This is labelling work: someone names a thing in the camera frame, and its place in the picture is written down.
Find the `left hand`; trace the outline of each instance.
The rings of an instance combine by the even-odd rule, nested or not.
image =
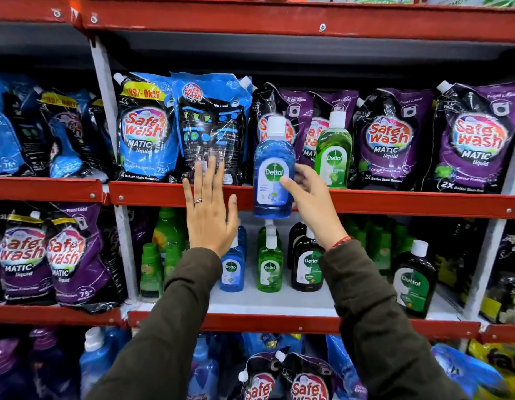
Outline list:
[[[215,157],[210,157],[207,170],[202,177],[202,163],[194,165],[194,196],[187,178],[183,179],[183,192],[186,195],[187,228],[189,247],[204,247],[214,251],[221,258],[230,249],[239,227],[237,196],[231,195],[226,207],[222,194],[224,162],[219,164],[215,176]]]

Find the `dark green jacket sleeve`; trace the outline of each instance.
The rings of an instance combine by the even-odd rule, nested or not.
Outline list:
[[[86,400],[185,399],[209,292],[221,275],[221,261],[213,251],[186,251],[139,333]]]
[[[340,333],[370,398],[466,399],[432,356],[359,242],[341,244],[319,263],[341,317]]]

